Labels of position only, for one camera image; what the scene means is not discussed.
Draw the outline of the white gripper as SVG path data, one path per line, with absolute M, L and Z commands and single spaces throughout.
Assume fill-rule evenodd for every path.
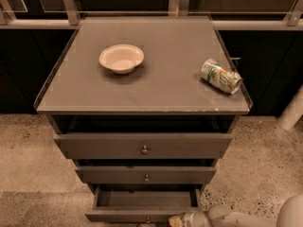
M 184 215 L 169 218 L 170 227 L 211 227 L 203 211 L 187 212 Z

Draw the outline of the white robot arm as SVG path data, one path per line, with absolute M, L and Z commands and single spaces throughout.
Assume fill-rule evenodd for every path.
M 287 199 L 277 220 L 259 218 L 214 205 L 207 212 L 195 210 L 169 218 L 170 227 L 303 227 L 303 195 Z

